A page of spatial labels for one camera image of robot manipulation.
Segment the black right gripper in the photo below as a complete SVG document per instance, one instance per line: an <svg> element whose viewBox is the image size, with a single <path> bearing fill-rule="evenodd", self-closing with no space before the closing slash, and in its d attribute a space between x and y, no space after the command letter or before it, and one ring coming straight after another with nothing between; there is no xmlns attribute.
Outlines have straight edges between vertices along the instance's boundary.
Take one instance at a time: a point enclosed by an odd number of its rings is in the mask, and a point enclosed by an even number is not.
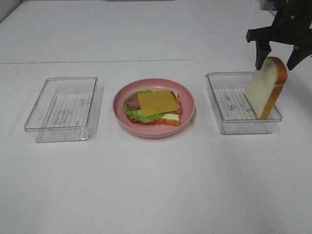
<svg viewBox="0 0 312 234"><path fill-rule="evenodd" d="M288 69L293 70L312 54L312 2L264 0L260 9L276 11L276 15L271 26L247 31L247 42L256 41L256 69L262 68L264 60L271 52L270 41L274 41L295 46L287 62Z"/></svg>

